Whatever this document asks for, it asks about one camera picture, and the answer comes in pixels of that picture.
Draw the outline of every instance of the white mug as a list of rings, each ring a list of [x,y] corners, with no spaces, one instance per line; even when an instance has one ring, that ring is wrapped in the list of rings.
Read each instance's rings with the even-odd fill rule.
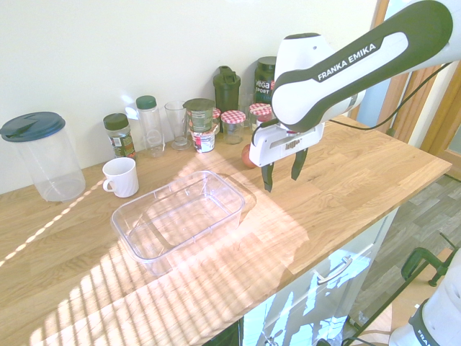
[[[107,178],[102,188],[113,192],[117,197],[133,196],[139,189],[136,161],[129,157],[110,160],[102,167],[102,172]]]

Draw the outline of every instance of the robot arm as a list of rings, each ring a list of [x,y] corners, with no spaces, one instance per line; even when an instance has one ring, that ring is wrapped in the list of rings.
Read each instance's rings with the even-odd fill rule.
[[[318,34],[286,37],[277,54],[272,109],[279,124],[254,134],[250,160],[272,188],[273,163],[296,154],[296,179],[327,120],[357,106],[392,76],[461,58],[461,1],[422,0],[334,52]]]

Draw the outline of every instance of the wooden door frame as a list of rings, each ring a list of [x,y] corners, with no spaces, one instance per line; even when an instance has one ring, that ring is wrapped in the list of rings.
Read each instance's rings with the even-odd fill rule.
[[[386,11],[388,10],[389,0],[378,0],[372,27],[376,27],[384,22]],[[378,116],[377,123],[381,123],[398,107],[400,101],[407,97],[427,76],[437,70],[439,66],[423,68],[414,71],[410,74],[401,74],[390,79],[388,91],[386,92],[384,102]],[[407,103],[402,106],[395,118],[392,121],[386,122],[378,128],[379,131],[385,133],[392,125],[395,131],[394,137],[408,143],[411,134],[413,133],[419,115],[423,110],[424,104],[427,101],[429,92],[434,84],[435,78],[427,82]],[[352,119],[357,119],[359,107],[355,107],[350,114]]]
[[[461,124],[461,64],[448,84],[440,106],[421,144],[421,150],[453,163],[449,175],[461,179],[461,154],[448,149]]]

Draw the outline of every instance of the mug handle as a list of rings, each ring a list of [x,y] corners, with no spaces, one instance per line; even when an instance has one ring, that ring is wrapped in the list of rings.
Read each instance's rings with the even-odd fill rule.
[[[110,179],[106,179],[104,181],[104,183],[102,184],[102,188],[104,189],[104,191],[107,191],[107,192],[115,192],[114,189],[109,189],[109,183],[111,182],[112,180]]]

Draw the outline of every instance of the dark green bottle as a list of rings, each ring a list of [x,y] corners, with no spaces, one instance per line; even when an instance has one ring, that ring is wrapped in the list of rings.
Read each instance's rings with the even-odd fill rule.
[[[254,103],[272,101],[274,88],[275,56],[264,56],[258,59],[258,67],[254,72]]]
[[[238,110],[238,90],[240,77],[228,66],[219,66],[219,74],[213,77],[215,86],[216,108],[221,113],[228,110]],[[223,124],[220,119],[220,132],[223,132]]]

